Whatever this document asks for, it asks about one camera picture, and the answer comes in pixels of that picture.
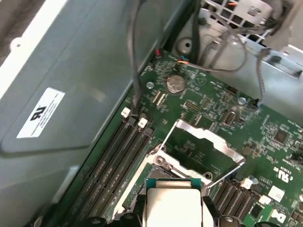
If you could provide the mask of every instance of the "chip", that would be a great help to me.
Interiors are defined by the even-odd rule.
[[[254,149],[253,149],[251,146],[247,145],[247,146],[245,146],[245,148],[243,149],[242,154],[243,154],[243,155],[250,155],[253,151],[254,151]]]
[[[251,215],[254,217],[254,218],[258,218],[260,212],[263,210],[262,207],[260,207],[259,205],[255,205],[254,208],[251,210]]]
[[[282,130],[282,129],[279,129],[277,132],[276,132],[276,135],[274,137],[274,140],[279,142],[279,143],[284,143],[286,138],[287,138],[288,134],[286,131]]]

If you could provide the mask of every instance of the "metal bracket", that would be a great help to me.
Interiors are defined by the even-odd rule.
[[[231,166],[226,173],[221,174],[214,181],[211,181],[211,180],[205,178],[203,175],[201,175],[193,170],[185,169],[184,167],[182,167],[180,165],[180,163],[176,159],[172,158],[171,156],[167,155],[164,151],[162,151],[165,143],[167,142],[167,140],[169,139],[169,137],[171,136],[171,134],[175,128],[183,129],[184,131],[187,131],[188,133],[192,134],[193,136],[197,137],[198,139],[207,139],[207,140],[211,141],[214,144],[214,148],[216,150],[220,151],[221,153],[225,154],[226,156],[230,157],[234,161],[235,165]],[[167,163],[169,163],[173,169],[179,169],[179,170],[182,170],[183,173],[188,173],[187,176],[200,178],[201,181],[207,186],[207,188],[213,187],[214,185],[219,183],[221,180],[223,180],[225,177],[227,177],[230,174],[232,174],[233,172],[235,172],[237,169],[239,169],[245,163],[245,157],[242,156],[241,154],[237,153],[235,150],[229,148],[227,146],[226,140],[224,140],[223,138],[221,138],[220,136],[214,134],[213,132],[211,132],[209,130],[204,130],[202,128],[195,128],[194,126],[188,124],[187,122],[185,122],[181,119],[178,119],[174,123],[173,127],[170,129],[169,133],[167,134],[164,142],[159,147],[159,151],[157,153],[158,153],[158,156],[164,158],[164,160],[166,161],[166,164],[164,163],[165,165],[168,165]]]

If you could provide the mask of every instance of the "motherboard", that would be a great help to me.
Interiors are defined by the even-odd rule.
[[[131,89],[49,227],[74,226],[92,216],[109,221],[134,209],[147,178],[182,175],[210,183],[205,195],[219,212],[247,227],[260,221],[303,226],[303,129],[298,124],[167,52],[140,78],[139,116],[130,115]],[[224,154],[217,141],[239,154],[241,163]]]

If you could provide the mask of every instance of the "orange wire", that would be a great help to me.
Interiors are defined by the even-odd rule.
[[[183,64],[188,64],[189,62],[187,61],[177,61],[178,63],[183,63]]]

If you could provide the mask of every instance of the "sticker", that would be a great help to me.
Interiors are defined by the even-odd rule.
[[[281,189],[275,187],[274,185],[271,187],[268,196],[277,202],[281,202],[285,192],[282,191]]]
[[[64,92],[48,87],[23,125],[17,138],[36,138],[40,136],[64,95]]]

